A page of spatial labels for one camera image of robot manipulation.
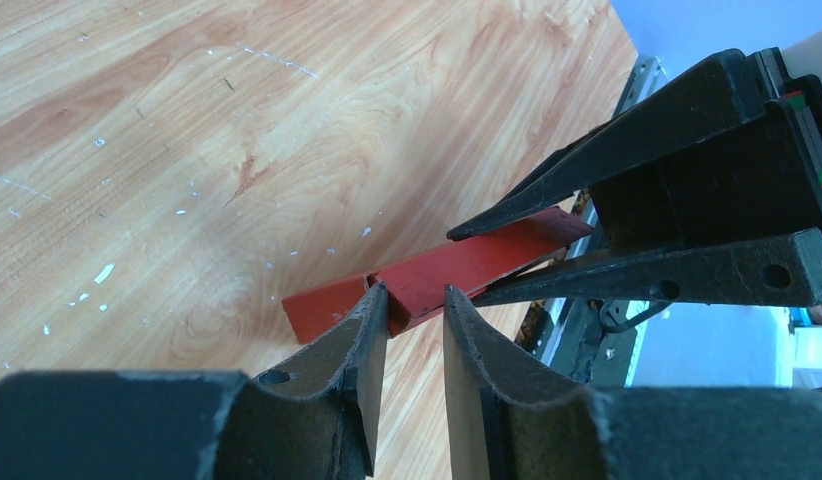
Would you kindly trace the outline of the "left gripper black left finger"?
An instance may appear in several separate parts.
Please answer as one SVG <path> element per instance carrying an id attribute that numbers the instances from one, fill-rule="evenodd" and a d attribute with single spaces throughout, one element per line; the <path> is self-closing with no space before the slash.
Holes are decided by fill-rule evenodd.
<path id="1" fill-rule="evenodd" d="M 21 371 L 0 380 L 0 479 L 362 479 L 374 472 L 388 294 L 276 366 Z"/>

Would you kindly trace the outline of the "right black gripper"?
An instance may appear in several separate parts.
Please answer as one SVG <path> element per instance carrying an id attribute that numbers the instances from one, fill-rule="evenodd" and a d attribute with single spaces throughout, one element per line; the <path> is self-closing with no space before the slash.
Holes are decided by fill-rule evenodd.
<path id="1" fill-rule="evenodd" d="M 597 250 L 496 282 L 475 305 L 822 303 L 822 81 L 789 72 L 778 48 L 706 57 L 447 237 L 490 232 L 587 187 L 611 246 L 692 249 Z"/>

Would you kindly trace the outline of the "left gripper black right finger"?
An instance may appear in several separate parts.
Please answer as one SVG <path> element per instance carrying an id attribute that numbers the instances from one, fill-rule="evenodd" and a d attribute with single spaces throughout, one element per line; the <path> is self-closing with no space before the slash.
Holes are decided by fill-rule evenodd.
<path id="1" fill-rule="evenodd" d="M 445 290 L 456 479 L 822 479 L 822 392 L 577 383 Z"/>

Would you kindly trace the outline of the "red paper box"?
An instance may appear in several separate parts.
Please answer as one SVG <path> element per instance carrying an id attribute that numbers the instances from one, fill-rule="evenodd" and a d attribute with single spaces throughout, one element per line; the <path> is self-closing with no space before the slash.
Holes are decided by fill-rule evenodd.
<path id="1" fill-rule="evenodd" d="M 297 340 L 306 344 L 337 324 L 370 287 L 383 283 L 389 296 L 389 332 L 396 336 L 442 312 L 447 284 L 475 297 L 495 281 L 592 232 L 579 217 L 553 207 L 489 233 L 296 293 L 282 305 Z"/>

